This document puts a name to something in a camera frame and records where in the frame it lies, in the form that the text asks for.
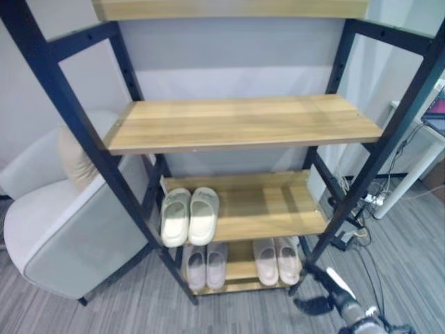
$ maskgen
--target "pink slipper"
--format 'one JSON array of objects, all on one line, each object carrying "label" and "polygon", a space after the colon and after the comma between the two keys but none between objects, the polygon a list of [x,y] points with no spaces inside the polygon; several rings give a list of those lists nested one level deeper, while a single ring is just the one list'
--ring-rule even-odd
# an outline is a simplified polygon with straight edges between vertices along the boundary
[{"label": "pink slipper", "polygon": [[277,284],[278,267],[273,239],[254,240],[253,254],[260,282],[267,286]]},{"label": "pink slipper", "polygon": [[297,284],[302,265],[298,258],[295,239],[293,237],[275,238],[275,250],[281,280],[287,285]]}]

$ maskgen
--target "shoe rack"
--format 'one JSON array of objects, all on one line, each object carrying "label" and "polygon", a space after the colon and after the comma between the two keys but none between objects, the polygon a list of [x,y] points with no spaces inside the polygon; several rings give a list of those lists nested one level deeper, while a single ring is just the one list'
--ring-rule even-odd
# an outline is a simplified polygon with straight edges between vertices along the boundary
[{"label": "shoe rack", "polygon": [[[418,107],[445,68],[445,21],[436,36],[426,36],[360,20],[368,0],[92,0],[103,22],[46,40],[25,0],[0,1],[0,16],[25,61],[46,94],[103,175],[151,247],[192,303],[197,294],[258,290],[252,240],[299,235],[306,263],[315,263],[351,210],[363,196],[383,163],[410,126]],[[324,95],[266,97],[244,100],[143,101],[117,20],[199,17],[336,17],[346,19]],[[355,36],[364,35],[423,57],[407,92],[382,131],[337,94]],[[108,39],[132,103],[104,141],[98,137],[71,89],[59,62]],[[369,157],[343,194],[321,156],[318,145],[361,143]],[[303,170],[215,177],[173,178],[164,153],[309,146]],[[156,155],[146,163],[149,185],[142,203],[118,170],[123,154]],[[307,189],[309,173],[318,173],[337,202],[326,221]],[[191,191],[208,186],[220,198],[214,241],[229,243],[226,285],[218,291],[193,292],[181,274],[182,248],[173,258],[163,247],[159,231],[149,222],[153,206],[162,201],[160,180],[168,189]],[[310,249],[305,235],[318,234]],[[293,294],[304,280],[290,287]]]}]

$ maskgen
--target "chair armrest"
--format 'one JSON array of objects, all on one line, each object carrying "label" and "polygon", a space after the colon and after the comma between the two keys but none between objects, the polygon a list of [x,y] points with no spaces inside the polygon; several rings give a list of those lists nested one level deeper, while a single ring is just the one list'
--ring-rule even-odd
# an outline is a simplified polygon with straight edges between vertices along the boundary
[{"label": "chair armrest", "polygon": [[57,152],[57,129],[40,137],[0,172],[0,187],[15,200],[66,179]]},{"label": "chair armrest", "polygon": [[[142,202],[148,178],[139,156],[125,156],[119,169]],[[78,299],[147,244],[101,175],[54,221],[26,259],[33,284]]]}]

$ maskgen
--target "chair leg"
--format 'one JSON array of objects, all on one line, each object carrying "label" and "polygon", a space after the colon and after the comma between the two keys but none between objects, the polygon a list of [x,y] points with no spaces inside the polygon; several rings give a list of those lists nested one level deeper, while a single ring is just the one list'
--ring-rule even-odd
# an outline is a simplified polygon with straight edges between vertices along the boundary
[{"label": "chair leg", "polygon": [[84,297],[77,299],[77,301],[82,305],[82,306],[86,306],[86,304],[88,304],[88,302],[86,301],[86,299]]}]

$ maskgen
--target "bottom shelf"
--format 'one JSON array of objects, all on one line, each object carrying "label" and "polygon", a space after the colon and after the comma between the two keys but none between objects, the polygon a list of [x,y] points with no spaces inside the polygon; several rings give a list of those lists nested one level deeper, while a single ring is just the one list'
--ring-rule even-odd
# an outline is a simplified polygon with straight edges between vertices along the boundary
[{"label": "bottom shelf", "polygon": [[260,289],[274,289],[287,287],[279,281],[274,286],[262,285],[258,279],[257,268],[252,249],[251,241],[235,241],[229,243],[229,255],[226,264],[226,281],[224,286],[218,290],[208,287],[194,292],[197,295],[203,294],[224,294],[229,292],[241,292]]},{"label": "bottom shelf", "polygon": [[227,294],[230,292],[242,292],[250,290],[261,290],[261,289],[276,289],[278,287],[288,287],[283,282],[279,281],[273,287],[267,287],[259,282],[259,279],[248,279],[248,280],[227,280],[224,287],[219,290],[212,290],[206,287],[201,291],[194,291],[193,293],[200,296],[205,294]]}]

